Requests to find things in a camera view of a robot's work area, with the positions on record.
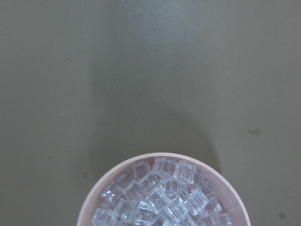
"gray table surface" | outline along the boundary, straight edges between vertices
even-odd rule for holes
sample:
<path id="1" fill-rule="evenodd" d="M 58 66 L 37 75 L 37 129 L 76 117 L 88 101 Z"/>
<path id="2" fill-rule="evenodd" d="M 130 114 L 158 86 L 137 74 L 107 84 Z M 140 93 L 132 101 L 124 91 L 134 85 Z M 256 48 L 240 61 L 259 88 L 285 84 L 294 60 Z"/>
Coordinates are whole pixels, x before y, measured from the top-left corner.
<path id="1" fill-rule="evenodd" d="M 301 222 L 301 1 L 0 1 L 0 224 L 75 225 L 149 152 L 219 171 L 253 226 Z"/>

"pink bowl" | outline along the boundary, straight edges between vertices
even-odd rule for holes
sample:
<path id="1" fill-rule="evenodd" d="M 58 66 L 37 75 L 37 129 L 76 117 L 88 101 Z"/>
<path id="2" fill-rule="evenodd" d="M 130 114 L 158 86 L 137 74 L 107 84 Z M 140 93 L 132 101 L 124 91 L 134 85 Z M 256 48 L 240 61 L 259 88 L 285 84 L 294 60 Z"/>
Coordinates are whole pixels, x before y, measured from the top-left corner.
<path id="1" fill-rule="evenodd" d="M 128 159 L 109 170 L 105 175 L 103 175 L 103 177 L 99 179 L 99 181 L 94 185 L 88 194 L 80 210 L 77 226 L 92 226 L 91 218 L 100 203 L 99 193 L 109 181 L 137 161 L 144 160 L 153 164 L 155 157 L 157 156 L 169 156 L 194 163 L 205 174 L 206 178 L 210 180 L 214 188 L 217 190 L 216 196 L 222 204 L 224 210 L 231 214 L 233 226 L 251 226 L 250 219 L 243 202 L 234 188 L 225 178 L 222 177 L 222 175 L 201 161 L 185 155 L 174 153 L 150 153 L 139 155 Z"/>

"bowl rim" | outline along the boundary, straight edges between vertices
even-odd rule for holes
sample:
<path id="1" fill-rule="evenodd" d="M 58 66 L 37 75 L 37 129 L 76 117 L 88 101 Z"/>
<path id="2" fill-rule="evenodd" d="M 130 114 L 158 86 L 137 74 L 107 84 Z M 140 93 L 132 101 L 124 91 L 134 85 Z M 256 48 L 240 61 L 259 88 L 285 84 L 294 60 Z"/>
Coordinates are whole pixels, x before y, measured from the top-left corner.
<path id="1" fill-rule="evenodd" d="M 232 191 L 232 193 L 234 194 L 234 196 L 236 197 L 236 199 L 238 200 L 239 205 L 242 208 L 242 211 L 245 215 L 246 221 L 247 221 L 247 226 L 251 226 L 251 222 L 250 222 L 250 218 L 248 216 L 248 213 L 246 211 L 245 205 L 243 204 L 242 200 L 240 199 L 238 193 L 235 191 L 235 189 L 232 187 L 232 185 L 216 170 L 214 170 L 213 168 L 211 168 L 210 166 L 208 166 L 207 164 L 191 158 L 189 156 L 186 155 L 182 155 L 182 154 L 176 154 L 176 153 L 166 153 L 166 152 L 157 152 L 157 153 L 147 153 L 147 154 L 141 154 L 135 157 L 132 157 L 130 159 L 127 159 L 121 163 L 119 163 L 118 165 L 114 166 L 112 169 L 110 169 L 108 172 L 106 172 L 96 183 L 95 185 L 92 187 L 92 189 L 90 190 L 89 194 L 87 195 L 81 209 L 79 212 L 79 217 L 77 220 L 77 226 L 81 226 L 81 222 L 83 219 L 83 214 L 84 211 L 86 209 L 86 207 L 89 204 L 89 200 L 91 199 L 91 196 L 95 193 L 95 191 L 97 190 L 97 188 L 99 187 L 99 185 L 107 178 L 109 177 L 113 172 L 115 172 L 116 170 L 118 170 L 119 168 L 123 167 L 124 165 L 128 165 L 132 162 L 141 160 L 141 159 L 146 159 L 146 158 L 151 158 L 151 157 L 175 157 L 175 158 L 179 158 L 179 159 L 185 159 L 188 160 L 190 162 L 193 162 L 197 165 L 201 165 L 202 167 L 206 168 L 207 170 L 211 171 L 213 174 L 215 174 L 221 181 L 223 181 L 223 183 Z"/>

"pink plastic container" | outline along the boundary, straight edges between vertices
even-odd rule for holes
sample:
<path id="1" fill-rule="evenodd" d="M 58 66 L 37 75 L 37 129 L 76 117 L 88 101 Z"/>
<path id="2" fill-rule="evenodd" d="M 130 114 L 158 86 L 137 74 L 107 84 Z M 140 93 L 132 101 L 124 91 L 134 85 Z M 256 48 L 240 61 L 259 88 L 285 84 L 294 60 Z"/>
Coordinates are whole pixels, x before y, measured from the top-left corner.
<path id="1" fill-rule="evenodd" d="M 123 170 L 127 169 L 130 165 L 137 161 L 144 160 L 153 164 L 155 157 L 157 156 L 169 156 L 194 163 L 205 174 L 206 178 L 210 180 L 210 182 L 216 189 L 216 196 L 218 200 L 222 204 L 224 210 L 230 213 L 232 216 L 233 226 L 251 226 L 250 219 L 243 202 L 241 201 L 237 192 L 225 178 L 223 178 L 217 171 L 202 163 L 201 161 L 185 155 L 174 153 L 150 153 L 139 155 L 118 164 L 110 171 L 108 171 L 105 175 L 103 175 L 103 177 L 99 179 L 99 181 L 94 185 L 94 187 L 88 194 L 80 210 L 77 226 L 93 226 L 91 223 L 91 218 L 100 203 L 99 193 L 108 184 L 109 181 L 111 181 Z"/>

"bowl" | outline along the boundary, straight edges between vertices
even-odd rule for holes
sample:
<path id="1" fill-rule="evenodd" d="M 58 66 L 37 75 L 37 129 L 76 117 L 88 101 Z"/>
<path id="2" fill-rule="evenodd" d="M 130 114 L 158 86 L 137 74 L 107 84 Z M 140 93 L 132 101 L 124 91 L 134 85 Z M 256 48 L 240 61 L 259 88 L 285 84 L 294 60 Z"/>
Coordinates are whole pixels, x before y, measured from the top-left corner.
<path id="1" fill-rule="evenodd" d="M 187 160 L 193 163 L 203 174 L 205 174 L 206 178 L 216 189 L 216 197 L 220 201 L 223 209 L 225 210 L 225 212 L 230 213 L 232 216 L 232 225 L 251 226 L 246 208 L 239 195 L 221 174 L 201 161 L 175 153 L 149 153 L 139 155 L 128 159 L 109 170 L 99 179 L 99 181 L 94 185 L 94 187 L 86 197 L 86 200 L 84 201 L 84 204 L 79 213 L 77 226 L 93 226 L 91 219 L 101 200 L 99 194 L 101 190 L 104 189 L 106 185 L 117 175 L 122 173 L 125 169 L 127 169 L 130 165 L 137 161 L 144 160 L 149 162 L 150 164 L 153 164 L 156 157 L 163 156 L 174 157 L 179 160 Z"/>

